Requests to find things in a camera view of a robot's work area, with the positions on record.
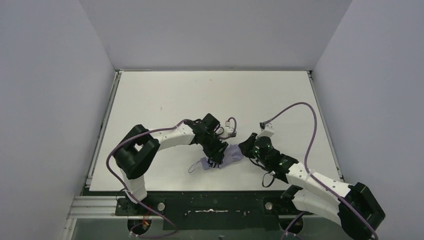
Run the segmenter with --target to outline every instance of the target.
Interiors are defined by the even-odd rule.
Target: gray wall
[[[387,217],[380,239],[422,239],[424,1],[353,1],[313,71],[346,180]]]
[[[80,0],[116,69],[311,70],[351,0]]]
[[[0,235],[58,239],[114,69],[77,0],[0,2]]]

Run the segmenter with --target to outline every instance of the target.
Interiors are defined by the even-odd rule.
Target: purple cloth
[[[232,144],[228,146],[224,151],[224,158],[222,159],[222,164],[218,165],[214,162],[208,162],[208,159],[206,157],[202,157],[200,159],[201,166],[204,170],[208,170],[211,168],[219,168],[222,169],[223,167],[231,164],[232,162],[238,162],[241,159],[243,159],[242,151],[240,150],[239,146],[237,144]]]

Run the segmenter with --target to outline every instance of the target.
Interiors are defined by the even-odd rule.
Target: white tabletop
[[[94,169],[90,191],[118,191],[123,186],[106,168],[106,157],[137,124],[150,130],[174,126],[182,119],[202,119],[207,113],[224,123],[237,119],[237,136],[229,144],[259,133],[259,122],[270,119],[296,102],[308,102],[317,111],[318,130],[308,166],[332,179],[339,179],[330,144],[318,113],[315,96],[305,71],[124,71],[107,122]],[[303,162],[314,128],[306,106],[296,106],[272,122],[271,138],[280,152]],[[184,145],[158,152],[144,175],[148,191],[261,191],[284,190],[276,180],[261,186],[264,171],[247,158],[222,169],[203,170],[200,145]],[[115,159],[111,167],[121,174]]]

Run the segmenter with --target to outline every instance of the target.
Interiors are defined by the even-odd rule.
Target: silver screw
[[[163,211],[164,209],[165,209],[165,204],[163,204],[162,202],[157,205],[157,210]]]
[[[265,203],[265,208],[267,210],[272,210],[273,209],[273,204],[271,202],[267,202],[267,203]]]

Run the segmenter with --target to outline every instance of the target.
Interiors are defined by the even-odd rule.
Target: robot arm
[[[134,126],[121,143],[133,136],[147,132],[143,125]],[[223,139],[235,137],[236,132],[227,121],[221,126],[220,121],[208,113],[203,119],[185,120],[177,128],[154,132],[128,142],[116,151],[113,157],[123,175],[128,190],[138,199],[147,196],[144,174],[149,169],[153,158],[160,150],[178,145],[199,144],[209,161],[221,164],[228,143]]]
[[[341,196],[375,230],[386,215],[369,188],[360,182],[351,185],[317,172],[308,173],[303,163],[273,147],[270,137],[274,129],[270,123],[261,127],[260,134],[252,133],[238,146],[245,157],[257,159],[276,179],[291,184],[281,198],[291,199],[300,211],[317,214],[341,225],[354,240],[368,240],[372,234],[364,223],[311,174]]]

